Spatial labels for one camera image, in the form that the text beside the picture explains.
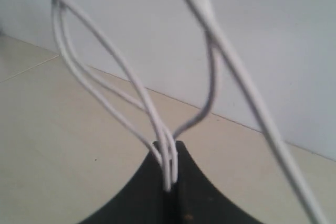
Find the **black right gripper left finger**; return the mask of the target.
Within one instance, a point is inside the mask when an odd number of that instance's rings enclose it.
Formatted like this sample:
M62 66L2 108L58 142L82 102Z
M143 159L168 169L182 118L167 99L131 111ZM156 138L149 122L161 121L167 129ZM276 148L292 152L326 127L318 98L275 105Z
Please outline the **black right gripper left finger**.
M162 223L162 184L159 164L147 153L126 185L81 223Z

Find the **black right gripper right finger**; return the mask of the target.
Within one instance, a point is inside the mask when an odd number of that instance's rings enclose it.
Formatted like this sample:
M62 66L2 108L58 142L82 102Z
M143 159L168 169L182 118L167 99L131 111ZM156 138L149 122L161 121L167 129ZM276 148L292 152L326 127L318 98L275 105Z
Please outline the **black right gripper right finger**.
M183 142L176 142L176 148L179 174L173 206L177 223L261 223L210 182Z

